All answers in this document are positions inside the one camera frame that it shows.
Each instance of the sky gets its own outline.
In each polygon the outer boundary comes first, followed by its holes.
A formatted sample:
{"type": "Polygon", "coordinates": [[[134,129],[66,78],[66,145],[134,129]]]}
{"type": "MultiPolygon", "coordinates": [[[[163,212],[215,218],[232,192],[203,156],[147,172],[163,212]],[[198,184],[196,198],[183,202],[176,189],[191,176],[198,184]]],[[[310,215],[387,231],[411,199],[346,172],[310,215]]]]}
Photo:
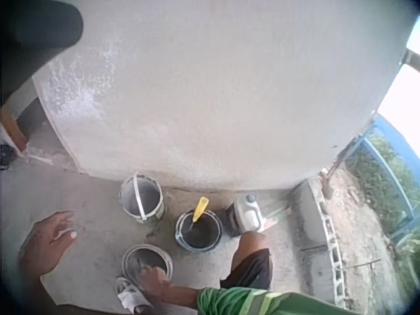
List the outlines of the sky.
{"type": "MultiPolygon", "coordinates": [[[[420,17],[407,48],[420,54],[420,17]]],[[[406,138],[420,158],[420,72],[404,64],[378,112],[406,138]]]]}

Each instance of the reflective stripe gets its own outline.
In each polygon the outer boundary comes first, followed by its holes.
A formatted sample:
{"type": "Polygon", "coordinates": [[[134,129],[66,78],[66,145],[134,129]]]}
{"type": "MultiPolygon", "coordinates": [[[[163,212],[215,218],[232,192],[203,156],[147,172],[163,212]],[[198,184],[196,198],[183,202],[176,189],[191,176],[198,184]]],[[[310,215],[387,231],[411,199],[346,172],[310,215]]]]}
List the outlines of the reflective stripe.
{"type": "Polygon", "coordinates": [[[263,303],[263,300],[260,299],[259,301],[254,301],[255,297],[259,297],[267,293],[265,290],[253,290],[250,294],[248,294],[245,302],[243,303],[239,315],[248,315],[249,310],[251,307],[255,307],[258,303],[259,306],[263,303]]]}
{"type": "Polygon", "coordinates": [[[258,315],[265,315],[265,313],[267,313],[268,308],[270,307],[271,301],[274,298],[279,297],[280,295],[280,293],[275,292],[267,293],[264,297],[264,301],[262,302],[260,312],[258,313],[258,315]]]}

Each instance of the dirt ground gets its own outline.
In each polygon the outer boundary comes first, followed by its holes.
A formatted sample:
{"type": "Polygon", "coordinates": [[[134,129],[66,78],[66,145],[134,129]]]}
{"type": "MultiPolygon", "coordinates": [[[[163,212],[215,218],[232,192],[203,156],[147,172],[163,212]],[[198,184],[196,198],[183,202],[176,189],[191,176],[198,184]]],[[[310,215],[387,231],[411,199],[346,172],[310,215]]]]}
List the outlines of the dirt ground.
{"type": "Polygon", "coordinates": [[[403,306],[389,239],[364,201],[357,179],[345,168],[330,181],[334,189],[326,210],[334,222],[345,270],[348,303],[363,314],[396,314],[403,306]],[[379,262],[349,268],[376,259],[379,262]]]}

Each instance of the textured wall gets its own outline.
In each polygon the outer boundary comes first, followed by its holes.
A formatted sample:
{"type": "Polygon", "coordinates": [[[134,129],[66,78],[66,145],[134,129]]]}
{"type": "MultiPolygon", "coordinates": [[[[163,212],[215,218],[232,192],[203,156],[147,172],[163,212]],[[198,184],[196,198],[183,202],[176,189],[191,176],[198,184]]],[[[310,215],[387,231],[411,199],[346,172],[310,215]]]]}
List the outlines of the textured wall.
{"type": "Polygon", "coordinates": [[[398,71],[410,2],[70,1],[81,41],[34,76],[79,168],[289,188],[329,165],[398,71]]]}

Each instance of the hand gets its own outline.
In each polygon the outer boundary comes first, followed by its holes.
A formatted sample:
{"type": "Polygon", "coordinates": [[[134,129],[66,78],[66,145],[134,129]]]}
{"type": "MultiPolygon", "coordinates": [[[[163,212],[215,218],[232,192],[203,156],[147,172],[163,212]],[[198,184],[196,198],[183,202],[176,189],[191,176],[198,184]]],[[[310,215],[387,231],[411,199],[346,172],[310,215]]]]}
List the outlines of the hand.
{"type": "Polygon", "coordinates": [[[157,298],[162,298],[171,284],[166,273],[159,267],[144,268],[138,282],[148,294],[157,298]]]}
{"type": "Polygon", "coordinates": [[[20,248],[20,267],[31,280],[52,271],[75,241],[77,232],[74,231],[67,231],[57,238],[60,231],[73,226],[69,220],[73,214],[73,211],[56,212],[33,225],[20,248]]]}

